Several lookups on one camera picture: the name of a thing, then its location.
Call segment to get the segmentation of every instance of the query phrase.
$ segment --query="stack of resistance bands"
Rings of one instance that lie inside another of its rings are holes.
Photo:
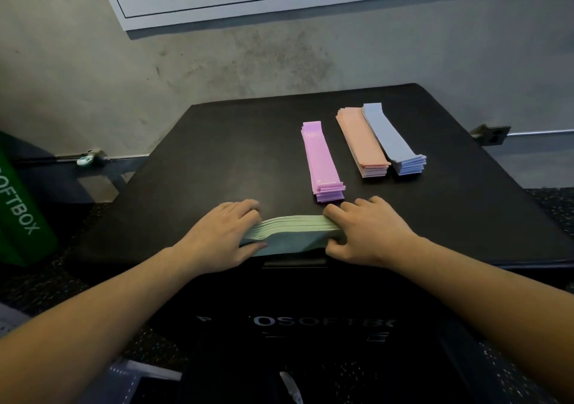
[[[422,173],[427,157],[416,155],[383,114],[380,103],[366,103],[363,116],[381,143],[399,176]]]
[[[347,140],[351,154],[363,177],[382,177],[391,165],[369,124],[363,117],[361,108],[339,110],[337,121]]]
[[[326,145],[323,129],[321,129],[321,122],[303,123],[301,134],[305,141],[307,162],[311,172],[311,186],[317,201],[325,203],[343,200],[345,186],[339,180],[329,147]]]
[[[266,241],[267,248],[258,251],[255,256],[269,256],[325,248],[329,238],[342,237],[339,226],[323,215],[294,215],[253,226],[245,234],[241,245]]]

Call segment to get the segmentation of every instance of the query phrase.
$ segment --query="left hand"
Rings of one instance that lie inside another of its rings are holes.
[[[172,247],[172,253],[189,262],[199,274],[218,273],[239,266],[267,246],[259,242],[239,248],[247,231],[261,222],[258,208],[256,200],[220,204]]]

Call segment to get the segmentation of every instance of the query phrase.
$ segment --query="right hand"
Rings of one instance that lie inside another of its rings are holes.
[[[341,207],[330,204],[323,215],[347,236],[346,244],[330,239],[326,248],[327,255],[343,262],[392,268],[420,239],[380,197],[358,198],[355,204],[343,202]]]

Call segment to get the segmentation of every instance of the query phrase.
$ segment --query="speckled floor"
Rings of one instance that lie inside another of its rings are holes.
[[[574,238],[574,188],[527,190],[535,201],[553,218],[563,230]],[[62,301],[86,290],[88,285],[70,276],[62,261],[70,249],[90,229],[107,204],[93,207],[67,208],[69,218],[56,230],[65,241],[64,247],[54,257],[30,269],[0,266],[0,302],[28,315],[37,315]],[[61,208],[42,209],[50,215],[61,217]],[[510,362],[488,343],[483,345],[485,357],[493,364],[505,388],[509,402],[555,403],[541,388],[524,377]],[[123,356],[142,363],[183,371],[188,358],[174,343],[169,342],[145,326],[127,345]],[[359,402],[352,396],[340,402]]]

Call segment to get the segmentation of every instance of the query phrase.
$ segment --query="forearm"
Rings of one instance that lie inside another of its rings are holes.
[[[3,402],[70,402],[193,277],[166,249],[30,320],[0,340]]]
[[[574,400],[574,296],[426,239],[392,269],[440,299],[562,398]]]

